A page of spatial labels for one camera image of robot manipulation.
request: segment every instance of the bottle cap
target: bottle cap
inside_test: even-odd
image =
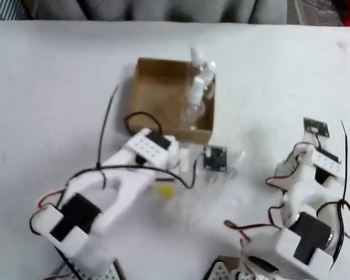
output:
[[[202,101],[204,95],[205,82],[199,76],[194,77],[193,84],[188,92],[188,102],[198,105]]]
[[[208,62],[204,70],[202,70],[202,72],[199,75],[199,77],[204,80],[205,86],[209,86],[211,84],[212,80],[214,79],[215,71],[216,71],[215,62],[213,61]]]
[[[192,64],[196,67],[203,66],[205,64],[204,53],[195,47],[191,47],[191,59]]]

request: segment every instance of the gray chair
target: gray chair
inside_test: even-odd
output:
[[[286,24],[287,0],[38,0],[37,18]]]

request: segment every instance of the circuit board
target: circuit board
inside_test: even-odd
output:
[[[311,118],[303,118],[303,128],[310,133],[316,133],[318,136],[329,138],[328,125],[322,121],[316,121]]]
[[[204,169],[217,172],[227,171],[227,148],[204,146]]]

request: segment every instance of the yellow object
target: yellow object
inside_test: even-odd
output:
[[[157,193],[168,200],[174,197],[174,187],[171,185],[156,185]]]

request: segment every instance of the small black component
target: small black component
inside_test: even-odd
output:
[[[171,145],[170,140],[166,139],[163,135],[155,131],[152,131],[146,137],[165,150],[167,150]]]
[[[64,217],[51,231],[51,235],[62,242],[74,226],[89,233],[95,217],[101,210],[81,194],[75,194],[61,209]]]
[[[322,155],[330,158],[331,160],[334,160],[337,163],[340,163],[338,160],[338,156],[333,155],[332,153],[328,152],[327,150],[321,149],[320,147],[317,147],[316,150],[321,153]]]
[[[261,258],[257,258],[255,256],[250,256],[249,261],[251,261],[253,264],[259,266],[264,271],[267,271],[268,273],[274,273],[279,271],[279,269],[272,264],[266,262],[265,260],[262,260]]]
[[[326,122],[316,121],[311,118],[303,118],[303,127],[307,132],[329,138],[328,125]]]
[[[152,131],[146,137],[165,150],[167,150],[171,145],[171,142],[168,139],[166,139],[162,134],[155,131]],[[141,155],[136,155],[135,162],[138,165],[144,165],[146,163],[146,159]]]
[[[204,146],[204,169],[210,171],[227,171],[227,148]]]
[[[309,264],[316,248],[325,249],[331,227],[322,221],[302,212],[297,222],[289,228],[301,237],[294,257],[304,264]]]
[[[324,150],[320,147],[317,147],[316,150],[321,153],[322,155],[330,158],[331,160],[339,163],[338,156],[333,155],[332,153],[328,152],[327,150]],[[319,167],[316,167],[316,172],[315,172],[315,180],[323,185],[324,182],[330,177],[333,176],[331,173],[325,171],[324,169],[321,169]]]

